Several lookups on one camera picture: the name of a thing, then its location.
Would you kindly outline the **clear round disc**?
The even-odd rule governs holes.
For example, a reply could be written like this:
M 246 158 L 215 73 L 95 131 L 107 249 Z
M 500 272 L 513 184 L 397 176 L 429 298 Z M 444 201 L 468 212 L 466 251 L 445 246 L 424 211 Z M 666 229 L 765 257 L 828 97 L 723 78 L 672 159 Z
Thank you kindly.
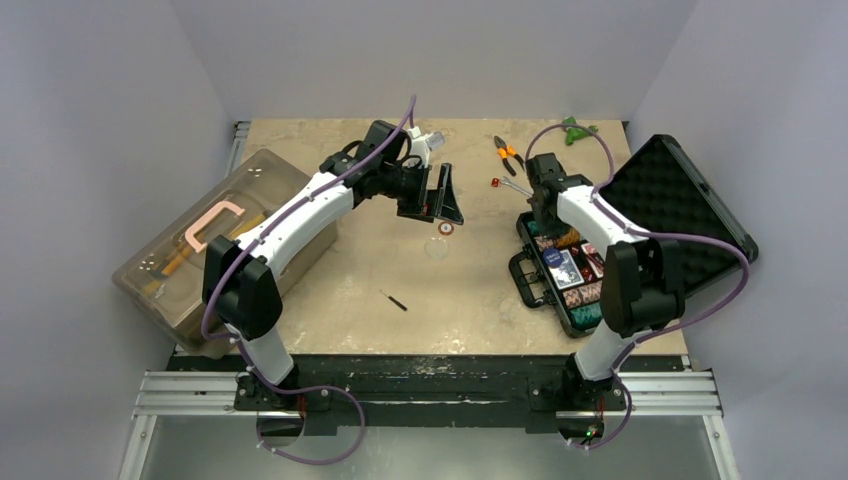
M 433 237 L 425 241 L 424 250 L 429 258 L 441 260 L 449 254 L 450 246 L 445 238 Z

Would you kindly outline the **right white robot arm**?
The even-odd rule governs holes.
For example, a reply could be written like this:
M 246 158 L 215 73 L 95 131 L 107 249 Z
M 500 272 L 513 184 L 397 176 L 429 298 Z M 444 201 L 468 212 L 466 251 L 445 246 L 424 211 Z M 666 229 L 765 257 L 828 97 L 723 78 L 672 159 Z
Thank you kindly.
M 573 228 L 603 259 L 603 320 L 574 355 L 574 372 L 561 381 L 564 399 L 584 407 L 599 396 L 600 381 L 613 376 L 633 342 L 683 315 L 681 248 L 675 240 L 638 233 L 584 176 L 566 174 L 552 153 L 528 158 L 526 172 L 540 232 L 561 237 Z

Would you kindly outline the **red playing card deck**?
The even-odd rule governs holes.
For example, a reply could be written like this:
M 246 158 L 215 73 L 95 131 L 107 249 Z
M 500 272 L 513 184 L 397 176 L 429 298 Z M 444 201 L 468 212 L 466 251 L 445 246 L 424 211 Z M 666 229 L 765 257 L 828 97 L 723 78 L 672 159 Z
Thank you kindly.
M 601 258 L 598 250 L 588 242 L 582 243 L 580 248 L 587 259 L 590 269 L 594 272 L 595 277 L 597 279 L 601 279 L 604 276 L 604 266 L 603 259 Z

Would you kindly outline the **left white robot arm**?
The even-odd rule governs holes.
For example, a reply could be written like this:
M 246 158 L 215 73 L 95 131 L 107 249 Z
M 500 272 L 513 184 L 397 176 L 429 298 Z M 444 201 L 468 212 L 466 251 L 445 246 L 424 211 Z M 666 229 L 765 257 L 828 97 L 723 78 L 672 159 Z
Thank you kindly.
M 266 220 L 233 240 L 218 236 L 209 242 L 202 322 L 216 316 L 223 323 L 226 337 L 262 378 L 259 395 L 272 408 L 287 408 L 298 395 L 298 382 L 290 376 L 295 363 L 276 327 L 283 312 L 278 278 L 320 233 L 375 196 L 394 200 L 403 218 L 463 224 L 451 164 L 441 165 L 435 188 L 427 186 L 430 155 L 443 143 L 440 132 L 376 120 L 363 139 L 328 156 L 306 186 Z

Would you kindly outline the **red poker chip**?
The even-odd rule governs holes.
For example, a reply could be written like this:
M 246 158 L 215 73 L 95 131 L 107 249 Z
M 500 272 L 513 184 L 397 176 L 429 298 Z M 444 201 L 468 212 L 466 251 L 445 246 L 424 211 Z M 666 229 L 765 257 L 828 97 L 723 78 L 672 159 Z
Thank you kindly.
M 441 222 L 438 225 L 438 231 L 443 236 L 452 235 L 455 230 L 455 225 L 450 222 Z

